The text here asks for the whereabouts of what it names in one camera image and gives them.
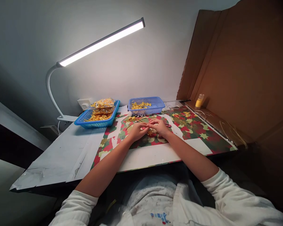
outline yellow bottle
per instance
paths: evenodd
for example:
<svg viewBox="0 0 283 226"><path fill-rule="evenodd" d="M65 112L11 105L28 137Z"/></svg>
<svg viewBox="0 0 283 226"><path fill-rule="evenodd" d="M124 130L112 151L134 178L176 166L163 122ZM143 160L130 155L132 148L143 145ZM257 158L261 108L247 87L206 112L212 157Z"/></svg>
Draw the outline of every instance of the yellow bottle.
<svg viewBox="0 0 283 226"><path fill-rule="evenodd" d="M204 98L204 94L199 94L199 97L196 101L196 104L195 104L195 109L196 110L199 110L201 105L202 105L202 101L203 101L203 98Z"/></svg>

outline plastic bag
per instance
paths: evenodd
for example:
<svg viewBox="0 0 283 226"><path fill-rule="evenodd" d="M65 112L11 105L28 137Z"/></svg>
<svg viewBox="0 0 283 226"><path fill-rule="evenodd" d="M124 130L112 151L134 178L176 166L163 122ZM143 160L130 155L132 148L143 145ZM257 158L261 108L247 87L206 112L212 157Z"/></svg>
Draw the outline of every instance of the plastic bag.
<svg viewBox="0 0 283 226"><path fill-rule="evenodd" d="M111 108L114 106L115 100L112 98L101 99L94 102L91 107L93 108Z"/></svg>
<svg viewBox="0 0 283 226"><path fill-rule="evenodd" d="M111 114L114 111L115 107L109 108L95 108L92 112L94 115L102 115L102 114Z"/></svg>

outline light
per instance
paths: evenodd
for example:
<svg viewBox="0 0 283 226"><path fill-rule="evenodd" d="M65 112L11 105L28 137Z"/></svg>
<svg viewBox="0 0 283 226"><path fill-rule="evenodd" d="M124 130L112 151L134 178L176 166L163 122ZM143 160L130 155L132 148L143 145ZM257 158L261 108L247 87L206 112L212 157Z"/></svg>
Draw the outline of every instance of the light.
<svg viewBox="0 0 283 226"><path fill-rule="evenodd" d="M127 25L126 27L123 27L122 29L119 29L118 31L90 44L89 46L86 46L85 48L71 54L70 56L62 59L58 62L61 66L67 66L68 64L71 64L72 62L118 40L121 39L135 31L138 31L139 29L145 27L144 19L141 18L138 21L133 22L132 24Z"/></svg>

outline right hand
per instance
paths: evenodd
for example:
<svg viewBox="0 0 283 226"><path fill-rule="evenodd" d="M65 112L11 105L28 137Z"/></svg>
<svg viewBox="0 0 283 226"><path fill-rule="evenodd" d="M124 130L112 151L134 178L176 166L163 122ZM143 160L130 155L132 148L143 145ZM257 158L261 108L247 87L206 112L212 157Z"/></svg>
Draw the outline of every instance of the right hand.
<svg viewBox="0 0 283 226"><path fill-rule="evenodd" d="M147 126L149 128L155 129L159 133L159 135L164 138L167 138L167 135L171 133L171 131L168 129L163 120L151 119Z"/></svg>

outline blue basket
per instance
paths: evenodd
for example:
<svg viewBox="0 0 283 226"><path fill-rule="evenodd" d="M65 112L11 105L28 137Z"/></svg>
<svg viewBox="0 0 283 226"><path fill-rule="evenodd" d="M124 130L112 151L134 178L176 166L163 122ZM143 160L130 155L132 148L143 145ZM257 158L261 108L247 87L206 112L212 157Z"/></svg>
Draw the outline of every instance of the blue basket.
<svg viewBox="0 0 283 226"><path fill-rule="evenodd" d="M116 100L114 103L115 109L112 112L112 116L110 119L107 120L100 120L100 121L90 121L90 122L85 122L85 119L90 119L93 110L86 110L84 113L82 113L77 120L75 121L75 125L81 126L85 129L91 129L91 128L104 128L104 127L109 127L112 126L113 120L115 118L117 109L119 108L119 100Z"/></svg>
<svg viewBox="0 0 283 226"><path fill-rule="evenodd" d="M149 103L151 104L150 106L147 106L147 108L144 109L132 109L132 104L134 103L141 104L142 102L144 103ZM132 98L129 100L128 104L128 110L131 111L133 114L155 114L155 113L160 113L162 109L166 105L163 103L160 97L142 97L142 98Z"/></svg>

